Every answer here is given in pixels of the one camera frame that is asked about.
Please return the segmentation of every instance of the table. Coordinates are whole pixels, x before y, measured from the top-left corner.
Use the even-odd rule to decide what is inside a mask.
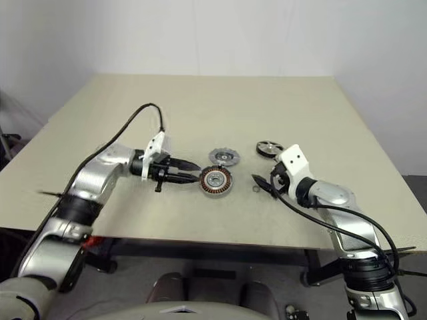
[[[212,149],[240,154],[233,189],[210,199],[197,184],[155,193],[153,181],[121,179],[95,235],[332,248],[325,229],[252,191],[251,173],[267,177],[274,165],[255,151],[269,139],[298,143],[314,176],[349,187],[398,247],[427,251],[425,212],[332,77],[96,75],[0,173],[0,226],[34,230],[55,202],[37,191],[62,191],[83,158],[147,102],[163,109],[174,157],[205,167]],[[145,149],[157,126],[147,109],[119,142]]]

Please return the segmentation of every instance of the gray floor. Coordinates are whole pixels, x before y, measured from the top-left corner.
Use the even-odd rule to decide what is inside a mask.
[[[427,177],[405,177],[418,200],[427,208]],[[321,254],[323,262],[334,258],[333,253]],[[346,319],[350,310],[341,279],[318,288],[300,284],[302,268],[219,261],[188,261],[183,259],[118,257],[119,269],[114,275],[98,273],[87,267],[76,288],[55,300],[49,320],[78,320],[143,303],[154,282],[164,273],[186,274],[193,267],[234,270],[239,277],[265,283],[272,291],[281,311],[292,303],[310,314],[311,319]],[[427,272],[427,255],[413,255],[401,262],[403,269]],[[418,306],[412,319],[427,318],[427,278],[405,276],[402,287]]]

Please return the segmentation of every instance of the robotic arm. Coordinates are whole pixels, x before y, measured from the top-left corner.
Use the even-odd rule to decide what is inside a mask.
[[[107,203],[119,177],[141,176],[161,184],[193,183],[189,173],[170,173],[169,168],[199,171],[189,161],[171,158],[167,137],[160,131],[145,150],[113,144],[92,159],[77,175],[69,192],[47,220],[24,256],[18,275],[0,283],[0,320],[43,319],[56,292],[68,292],[84,266],[83,243]]]
[[[302,207],[333,207],[336,209],[318,209],[322,219],[337,228],[355,233],[380,246],[371,223],[341,211],[341,208],[361,212],[354,194],[347,188],[314,179],[308,161],[298,145],[293,145],[278,155],[278,164],[271,175],[273,185],[266,185],[259,176],[254,179],[264,190],[274,197],[281,197],[274,186],[274,179],[283,185],[282,193],[288,192],[289,198]],[[407,320],[408,314],[398,286],[393,280],[387,257],[365,242],[337,231],[330,230],[338,260],[328,270],[343,273],[346,282],[346,294],[354,308],[348,313],[349,320],[355,319],[401,319]],[[308,273],[306,282],[317,283],[325,277],[316,272]]]

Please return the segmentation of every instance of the copper coil stator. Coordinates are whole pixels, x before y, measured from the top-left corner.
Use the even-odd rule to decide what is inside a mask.
[[[206,167],[201,172],[200,187],[206,195],[220,197],[227,194],[232,185],[232,174],[221,165]]]

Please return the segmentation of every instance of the white wall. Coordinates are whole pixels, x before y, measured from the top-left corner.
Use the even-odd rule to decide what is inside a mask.
[[[427,175],[426,8],[423,0],[2,0],[0,123],[34,135],[94,72],[335,75],[399,170]]]

